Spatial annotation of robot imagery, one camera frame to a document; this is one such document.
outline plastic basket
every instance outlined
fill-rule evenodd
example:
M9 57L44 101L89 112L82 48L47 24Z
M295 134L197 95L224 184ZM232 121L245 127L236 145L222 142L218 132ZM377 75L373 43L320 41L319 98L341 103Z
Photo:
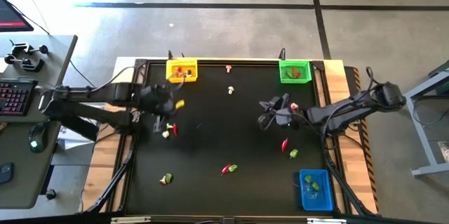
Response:
M282 84L305 84L311 80L309 61L280 60L279 74Z
M193 82L198 78L198 60L195 59L176 59L167 60L166 63L166 79L170 83L182 83L183 77L176 76L178 68L181 67L182 72L192 71L191 77L185 77L184 82Z
M311 176L308 183L305 178ZM311 188L312 183L317 183L319 190ZM330 190L330 180L327 170L302 169L300 171L300 194L302 207L306 211L332 211L333 203Z

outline green basket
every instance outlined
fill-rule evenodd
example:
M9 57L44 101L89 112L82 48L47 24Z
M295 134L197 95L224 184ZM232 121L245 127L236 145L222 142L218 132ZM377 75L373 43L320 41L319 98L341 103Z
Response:
M309 61L280 60L279 75L282 84L305 84L311 80Z

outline rgb keyboard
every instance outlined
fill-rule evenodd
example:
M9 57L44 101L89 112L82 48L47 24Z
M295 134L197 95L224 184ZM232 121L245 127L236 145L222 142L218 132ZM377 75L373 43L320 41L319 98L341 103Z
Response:
M0 79L0 115L26 116L37 81Z

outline gray floor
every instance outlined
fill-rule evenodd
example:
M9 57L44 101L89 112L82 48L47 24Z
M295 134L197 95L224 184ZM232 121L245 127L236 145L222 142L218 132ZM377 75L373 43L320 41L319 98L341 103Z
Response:
M42 23L32 0L11 0ZM288 58L322 58L313 10L206 10L73 8L76 2L195 2L312 4L312 0L34 0L54 34L77 34L74 63L101 84L111 77L118 56L175 54L206 57L274 58L286 47ZM322 4L449 6L449 0L321 0ZM449 12L324 11L333 59L371 66L379 81L403 92L426 79L448 59ZM362 74L364 84L367 77ZM69 68L65 84L85 85ZM429 120L442 107L427 109ZM445 140L444 126L428 128ZM449 173L412 178L410 169L427 165L407 111L368 118L380 213L384 216L449 222ZM58 167L51 185L58 201L39 199L33 209L0 211L0 218L73 213L86 178L85 168Z

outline monitor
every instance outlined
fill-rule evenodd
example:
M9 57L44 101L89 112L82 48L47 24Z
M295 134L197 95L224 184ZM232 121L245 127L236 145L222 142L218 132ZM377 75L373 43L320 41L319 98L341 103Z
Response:
M33 31L34 28L23 18L11 3L0 0L0 32Z

